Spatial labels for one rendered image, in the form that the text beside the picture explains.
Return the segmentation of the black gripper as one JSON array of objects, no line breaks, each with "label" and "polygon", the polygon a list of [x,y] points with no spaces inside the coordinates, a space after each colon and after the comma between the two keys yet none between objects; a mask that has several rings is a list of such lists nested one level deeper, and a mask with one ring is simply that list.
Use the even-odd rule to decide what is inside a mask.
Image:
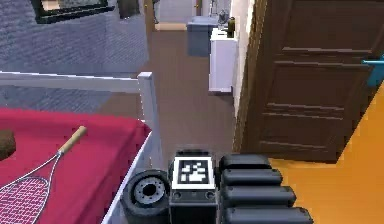
[{"label": "black gripper", "polygon": [[169,224],[170,184],[162,170],[134,175],[120,199],[128,224]]}]

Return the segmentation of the brown pillow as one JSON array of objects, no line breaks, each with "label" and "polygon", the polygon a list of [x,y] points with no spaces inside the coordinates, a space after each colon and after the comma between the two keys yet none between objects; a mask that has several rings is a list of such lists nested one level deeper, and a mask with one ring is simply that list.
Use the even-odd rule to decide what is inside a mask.
[{"label": "brown pillow", "polygon": [[7,159],[16,151],[16,141],[11,130],[0,130],[0,161]]}]

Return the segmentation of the white bed with red cover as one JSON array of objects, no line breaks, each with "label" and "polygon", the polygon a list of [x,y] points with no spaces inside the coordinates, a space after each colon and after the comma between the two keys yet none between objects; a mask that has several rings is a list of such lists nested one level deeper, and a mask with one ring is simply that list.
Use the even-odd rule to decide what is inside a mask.
[{"label": "white bed with red cover", "polygon": [[0,108],[0,130],[16,151],[0,161],[0,188],[52,157],[80,127],[87,133],[57,163],[47,204],[35,224],[121,224],[119,200],[133,175],[163,165],[154,76],[93,77],[3,73],[6,84],[137,92],[142,119]]}]

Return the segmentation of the dark brown room door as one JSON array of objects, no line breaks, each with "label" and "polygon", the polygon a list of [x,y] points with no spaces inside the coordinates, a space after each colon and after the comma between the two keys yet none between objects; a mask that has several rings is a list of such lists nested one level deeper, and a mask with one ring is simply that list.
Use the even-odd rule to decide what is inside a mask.
[{"label": "dark brown room door", "polygon": [[384,0],[255,0],[234,151],[336,162],[379,67]]}]

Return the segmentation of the white cabinet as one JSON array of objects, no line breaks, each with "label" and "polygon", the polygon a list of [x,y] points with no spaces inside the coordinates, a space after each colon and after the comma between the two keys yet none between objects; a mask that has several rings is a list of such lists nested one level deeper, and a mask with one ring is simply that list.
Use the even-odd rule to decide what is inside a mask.
[{"label": "white cabinet", "polygon": [[212,30],[209,87],[211,92],[230,93],[237,56],[237,39],[218,28]]}]

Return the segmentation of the black framed wall picture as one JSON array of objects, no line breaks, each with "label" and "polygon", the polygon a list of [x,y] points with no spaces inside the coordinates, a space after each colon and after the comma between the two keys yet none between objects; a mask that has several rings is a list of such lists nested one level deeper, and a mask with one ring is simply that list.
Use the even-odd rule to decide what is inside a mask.
[{"label": "black framed wall picture", "polygon": [[38,24],[78,19],[114,10],[108,0],[30,0]]}]

